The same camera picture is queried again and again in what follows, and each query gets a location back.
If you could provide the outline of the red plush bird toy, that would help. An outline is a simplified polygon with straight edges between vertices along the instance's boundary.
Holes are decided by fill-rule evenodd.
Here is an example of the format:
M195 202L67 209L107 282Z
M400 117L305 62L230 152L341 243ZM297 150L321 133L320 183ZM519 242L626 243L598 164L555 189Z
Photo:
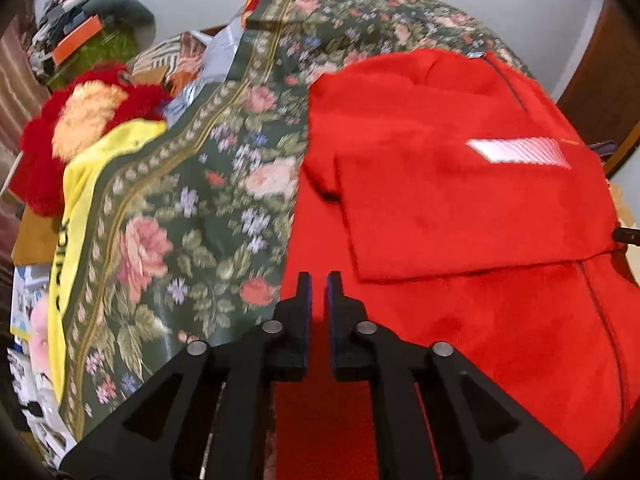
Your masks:
M55 90L25 126L9 191L36 214L59 217L66 166L124 122L160 120L168 101L160 84L133 82L125 64L93 67Z

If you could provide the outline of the clutter pile of papers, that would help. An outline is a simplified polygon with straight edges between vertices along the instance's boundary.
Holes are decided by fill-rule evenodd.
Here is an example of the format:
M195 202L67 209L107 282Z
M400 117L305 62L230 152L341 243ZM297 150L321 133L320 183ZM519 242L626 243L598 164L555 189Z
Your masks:
M53 50L88 18L82 8L89 1L49 0L46 4L27 50L30 68L37 79L44 79L53 73Z

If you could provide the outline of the pink plush toy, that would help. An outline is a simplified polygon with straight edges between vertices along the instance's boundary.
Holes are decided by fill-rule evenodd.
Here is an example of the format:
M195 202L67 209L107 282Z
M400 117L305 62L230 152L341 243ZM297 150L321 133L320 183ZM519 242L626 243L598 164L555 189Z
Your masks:
M49 295L45 292L35 303L30 315L32 334L29 338L29 351L32 364L39 373L51 375L48 345L48 307Z

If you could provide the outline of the dark green cushion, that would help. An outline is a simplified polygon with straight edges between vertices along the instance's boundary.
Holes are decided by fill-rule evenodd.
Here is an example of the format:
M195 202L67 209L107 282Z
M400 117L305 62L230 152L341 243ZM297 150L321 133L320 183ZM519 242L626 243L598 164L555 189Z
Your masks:
M82 12L87 16L98 16L104 25L119 24L131 28L142 50L155 39L155 16L139 0L88 0L82 6Z

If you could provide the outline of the brown wooden door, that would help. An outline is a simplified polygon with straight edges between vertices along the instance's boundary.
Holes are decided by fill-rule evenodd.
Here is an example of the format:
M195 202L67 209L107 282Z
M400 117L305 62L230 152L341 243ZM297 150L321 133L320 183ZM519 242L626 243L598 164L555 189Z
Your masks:
M639 29L617 3L605 0L558 107L585 143L616 143L604 164L609 177L639 145L639 84Z

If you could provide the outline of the orange box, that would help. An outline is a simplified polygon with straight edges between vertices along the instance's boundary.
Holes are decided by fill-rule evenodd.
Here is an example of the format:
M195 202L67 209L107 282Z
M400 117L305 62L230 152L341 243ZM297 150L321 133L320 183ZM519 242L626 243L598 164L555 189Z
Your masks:
M61 65L76 50L96 36L103 29L103 24L97 15L87 18L83 23L62 39L52 51L52 60L56 66Z

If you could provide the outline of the green floral bedspread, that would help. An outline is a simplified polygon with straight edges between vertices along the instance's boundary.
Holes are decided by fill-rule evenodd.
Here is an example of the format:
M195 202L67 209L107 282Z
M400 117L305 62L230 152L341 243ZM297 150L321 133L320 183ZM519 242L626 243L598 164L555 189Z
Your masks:
M229 75L168 127L130 122L127 154L85 166L51 272L50 365L75 439L194 339L225 344L280 295L307 91L370 56L436 48L521 61L437 0L259 0Z

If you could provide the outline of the green patterned bag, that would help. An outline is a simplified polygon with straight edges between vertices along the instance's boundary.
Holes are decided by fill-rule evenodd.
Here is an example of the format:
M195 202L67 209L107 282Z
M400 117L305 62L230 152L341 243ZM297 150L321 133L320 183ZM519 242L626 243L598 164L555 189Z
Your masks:
M64 88L96 65L127 63L139 52L137 39L130 27L107 27L80 46L61 65L56 66L46 86L51 91Z

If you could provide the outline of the grey striped cloth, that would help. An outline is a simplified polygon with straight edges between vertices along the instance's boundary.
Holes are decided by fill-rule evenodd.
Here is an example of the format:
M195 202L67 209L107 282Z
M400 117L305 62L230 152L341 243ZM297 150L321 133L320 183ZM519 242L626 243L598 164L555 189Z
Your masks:
M242 35L242 18L236 16L208 40L200 62L196 64L195 78L183 86L163 110L168 127L178 122L208 84L226 80Z

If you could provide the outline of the striped pink curtain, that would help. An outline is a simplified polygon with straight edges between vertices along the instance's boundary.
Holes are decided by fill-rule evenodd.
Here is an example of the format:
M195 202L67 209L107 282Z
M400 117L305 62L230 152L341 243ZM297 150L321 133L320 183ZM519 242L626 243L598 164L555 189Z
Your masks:
M15 15L1 36L1 165L18 153L24 127L37 116L50 93L32 73Z

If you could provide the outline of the red zip jacket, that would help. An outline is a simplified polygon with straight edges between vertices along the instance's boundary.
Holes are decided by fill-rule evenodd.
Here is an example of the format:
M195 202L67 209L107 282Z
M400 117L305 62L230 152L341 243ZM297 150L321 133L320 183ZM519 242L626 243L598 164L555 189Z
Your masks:
M639 395L639 289L599 157L491 54L368 58L309 90L282 290L314 279L309 370L278 385L280 479L373 479L369 390L337 382L324 284L444 340L593 465Z

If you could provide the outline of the brown cardboard board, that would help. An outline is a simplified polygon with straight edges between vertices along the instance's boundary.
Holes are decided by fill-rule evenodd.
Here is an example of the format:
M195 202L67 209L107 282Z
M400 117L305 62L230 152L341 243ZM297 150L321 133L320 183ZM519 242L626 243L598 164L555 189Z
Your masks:
M51 263L58 244L60 226L60 217L43 217L26 207L12 249L14 266Z

